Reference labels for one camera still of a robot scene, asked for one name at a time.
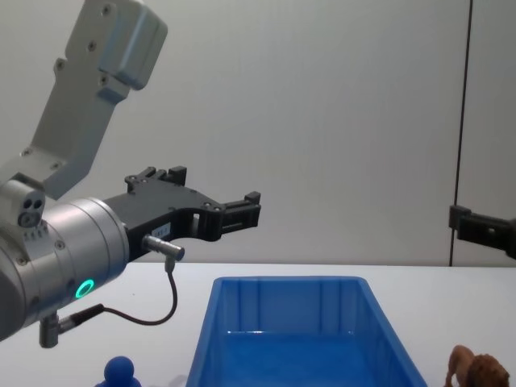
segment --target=white wall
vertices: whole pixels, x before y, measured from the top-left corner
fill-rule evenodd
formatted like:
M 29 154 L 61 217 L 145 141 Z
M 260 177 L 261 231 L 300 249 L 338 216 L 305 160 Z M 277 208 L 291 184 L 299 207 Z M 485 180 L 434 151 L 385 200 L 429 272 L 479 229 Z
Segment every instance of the white wall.
M 475 1 L 469 57 L 459 204 L 516 218 L 516 2 Z M 455 265 L 514 266 L 504 252 L 461 241 Z
M 67 199 L 183 164 L 220 201 L 263 194 L 259 228 L 185 241 L 190 261 L 447 264 L 467 0 L 148 4 L 161 58 Z M 29 142 L 80 7 L 3 5 L 0 162 Z

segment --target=black mount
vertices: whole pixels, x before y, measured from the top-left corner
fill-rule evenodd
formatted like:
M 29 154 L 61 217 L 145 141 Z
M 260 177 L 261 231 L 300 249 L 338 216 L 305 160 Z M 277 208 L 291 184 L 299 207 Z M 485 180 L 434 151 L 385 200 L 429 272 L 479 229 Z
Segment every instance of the black mount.
M 195 238 L 209 242 L 228 232 L 258 226 L 260 194 L 243 200 L 219 203 L 185 187 L 186 168 L 157 170 L 153 167 L 125 178 L 127 193 L 105 200 L 124 223 L 129 239 L 129 261 L 148 253 L 142 248 L 145 235 L 162 240 Z
M 474 214 L 469 208 L 450 207 L 450 228 L 457 239 L 497 248 L 516 259 L 516 219 L 504 220 Z

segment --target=brown toy animal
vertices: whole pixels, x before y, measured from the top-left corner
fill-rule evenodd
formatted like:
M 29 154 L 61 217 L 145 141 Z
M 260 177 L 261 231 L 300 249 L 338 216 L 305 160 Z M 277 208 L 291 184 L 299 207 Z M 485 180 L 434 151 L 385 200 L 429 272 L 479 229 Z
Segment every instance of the brown toy animal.
M 451 353 L 444 387 L 452 387 L 454 374 L 460 387 L 509 387 L 509 373 L 494 357 L 475 356 L 462 345 L 457 345 Z

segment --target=blue container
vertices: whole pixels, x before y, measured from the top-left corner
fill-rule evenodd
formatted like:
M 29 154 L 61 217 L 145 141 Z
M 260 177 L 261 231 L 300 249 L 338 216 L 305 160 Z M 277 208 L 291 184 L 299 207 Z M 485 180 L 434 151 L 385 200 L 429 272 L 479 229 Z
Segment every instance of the blue container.
M 357 277 L 214 282 L 186 387 L 426 387 Z

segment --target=black cable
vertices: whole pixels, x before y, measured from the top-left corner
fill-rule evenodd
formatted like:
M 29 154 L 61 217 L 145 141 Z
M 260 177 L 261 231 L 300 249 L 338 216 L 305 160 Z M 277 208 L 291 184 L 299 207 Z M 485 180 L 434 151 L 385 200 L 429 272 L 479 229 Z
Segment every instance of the black cable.
M 116 314 L 117 316 L 121 318 L 125 318 L 127 321 L 131 321 L 132 323 L 139 324 L 139 325 L 145 325 L 148 327 L 154 327 L 156 325 L 161 325 L 163 323 L 166 323 L 168 320 L 174 316 L 174 313 L 176 313 L 177 309 L 177 287 L 176 282 L 174 281 L 174 278 L 172 276 L 172 272 L 167 273 L 169 276 L 169 282 L 170 287 L 172 288 L 172 295 L 173 295 L 173 303 L 172 303 L 172 309 L 169 311 L 169 314 L 164 316 L 160 320 L 156 321 L 146 321 L 146 320 L 140 320 L 139 318 L 132 317 L 128 314 L 125 314 L 123 312 L 120 312 L 119 310 L 111 309 L 111 308 L 104 308 L 104 311 L 111 314 Z
M 96 306 L 92 306 L 88 309 L 85 309 L 81 312 L 71 314 L 69 316 L 69 320 L 71 322 L 73 322 L 73 325 L 67 326 L 67 329 L 62 330 L 61 333 L 64 333 L 65 331 L 68 331 L 69 329 L 72 329 L 74 327 L 78 327 L 82 323 L 85 323 L 86 321 L 92 319 L 93 317 L 98 316 L 102 312 L 115 314 L 121 318 L 125 318 L 127 321 L 130 321 L 132 323 L 139 324 L 139 325 L 145 325 L 148 327 L 154 327 L 156 325 L 161 325 L 163 323 L 166 323 L 168 320 L 170 320 L 172 318 L 172 316 L 174 316 L 174 314 L 176 313 L 176 309 L 177 309 L 176 282 L 174 281 L 172 271 L 167 272 L 167 275 L 169 277 L 170 287 L 172 288 L 173 303 L 172 303 L 172 309 L 162 319 L 156 320 L 156 321 L 140 320 L 139 318 L 132 317 L 129 314 L 120 312 L 119 310 L 112 309 L 112 308 L 106 308 L 103 304 L 98 304 Z
M 455 193 L 453 196 L 453 205 L 457 205 L 459 197 L 459 176 L 460 176 L 460 158 L 462 156 L 462 137 L 464 133 L 464 112 L 466 111 L 466 89 L 468 86 L 468 66 L 469 66 L 469 43 L 471 41 L 471 24 L 473 19 L 473 0 L 469 0 L 468 15 L 468 34 L 466 35 L 466 57 L 464 59 L 464 81 L 462 85 L 462 107 L 460 110 L 460 129 L 459 129 L 459 149 L 457 151 L 457 168 L 455 175 Z M 448 265 L 453 266 L 453 246 L 455 243 L 455 229 L 451 230 L 450 242 L 450 261 Z

